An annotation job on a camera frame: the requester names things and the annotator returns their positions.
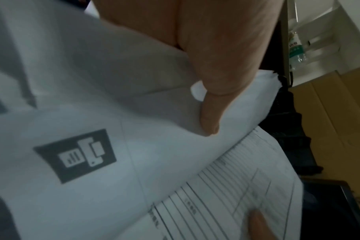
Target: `brown cardboard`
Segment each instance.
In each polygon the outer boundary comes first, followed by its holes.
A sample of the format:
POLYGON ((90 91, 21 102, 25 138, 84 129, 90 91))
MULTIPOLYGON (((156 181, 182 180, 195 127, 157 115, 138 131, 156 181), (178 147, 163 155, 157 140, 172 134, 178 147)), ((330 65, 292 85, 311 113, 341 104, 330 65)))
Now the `brown cardboard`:
POLYGON ((290 89, 320 179, 344 180, 360 196, 360 69, 332 72, 290 89))

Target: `human hand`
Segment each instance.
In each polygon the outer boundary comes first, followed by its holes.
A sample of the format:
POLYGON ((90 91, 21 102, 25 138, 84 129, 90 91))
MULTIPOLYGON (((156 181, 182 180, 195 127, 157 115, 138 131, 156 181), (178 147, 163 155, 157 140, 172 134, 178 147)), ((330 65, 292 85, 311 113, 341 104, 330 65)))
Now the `human hand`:
POLYGON ((254 210, 248 220, 248 232, 251 240, 276 240, 262 213, 254 210))
POLYGON ((284 0, 93 0, 101 18, 183 49, 207 94, 200 123, 222 114, 252 82, 284 0))

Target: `dark square icon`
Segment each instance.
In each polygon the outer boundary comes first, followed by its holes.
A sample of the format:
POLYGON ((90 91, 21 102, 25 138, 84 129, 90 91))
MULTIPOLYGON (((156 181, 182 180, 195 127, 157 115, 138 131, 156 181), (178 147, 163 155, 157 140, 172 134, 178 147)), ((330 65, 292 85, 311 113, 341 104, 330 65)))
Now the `dark square icon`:
POLYGON ((52 167, 61 183, 117 161, 105 129, 34 147, 34 150, 52 167))

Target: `clear bottle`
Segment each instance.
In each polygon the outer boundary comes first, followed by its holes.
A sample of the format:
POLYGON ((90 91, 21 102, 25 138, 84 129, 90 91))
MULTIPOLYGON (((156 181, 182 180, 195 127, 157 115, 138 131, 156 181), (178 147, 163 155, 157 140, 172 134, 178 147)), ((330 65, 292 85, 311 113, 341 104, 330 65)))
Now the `clear bottle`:
POLYGON ((290 50, 290 70, 299 69, 308 60, 305 55, 303 45, 299 39, 297 32, 290 32, 288 35, 290 50))

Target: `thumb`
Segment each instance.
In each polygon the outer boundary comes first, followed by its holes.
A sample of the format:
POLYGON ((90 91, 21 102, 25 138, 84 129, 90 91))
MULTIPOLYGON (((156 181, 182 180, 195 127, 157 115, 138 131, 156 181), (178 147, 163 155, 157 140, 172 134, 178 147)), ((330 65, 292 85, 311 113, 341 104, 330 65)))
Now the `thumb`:
POLYGON ((276 240, 262 213, 258 210, 250 213, 248 232, 251 240, 276 240))
POLYGON ((217 134, 220 129, 220 119, 224 111, 243 91, 240 89, 226 95, 217 95, 207 92, 201 105, 200 123, 204 131, 211 135, 217 134))

